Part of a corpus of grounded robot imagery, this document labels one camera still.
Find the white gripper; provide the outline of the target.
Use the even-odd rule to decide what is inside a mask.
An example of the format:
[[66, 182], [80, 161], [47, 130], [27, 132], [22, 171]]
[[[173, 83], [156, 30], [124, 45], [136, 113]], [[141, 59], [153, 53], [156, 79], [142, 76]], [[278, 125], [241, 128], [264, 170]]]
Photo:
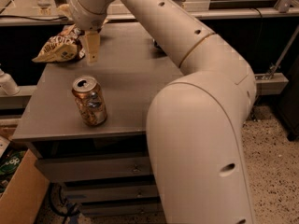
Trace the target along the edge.
[[89, 63], [98, 60], [100, 35], [97, 32], [102, 28], [107, 17], [107, 9], [114, 0], [69, 0], [69, 10], [76, 26], [86, 31], [83, 36], [85, 50]]

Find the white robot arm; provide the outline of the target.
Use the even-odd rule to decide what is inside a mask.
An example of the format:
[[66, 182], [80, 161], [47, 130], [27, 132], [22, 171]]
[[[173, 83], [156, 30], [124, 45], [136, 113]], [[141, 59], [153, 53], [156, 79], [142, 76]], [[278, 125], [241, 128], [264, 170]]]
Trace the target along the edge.
[[[114, 0], [70, 0], [75, 24], [97, 32]], [[121, 0], [182, 76], [152, 100], [149, 158], [167, 224], [255, 224], [242, 126], [256, 96], [246, 60], [172, 0]]]

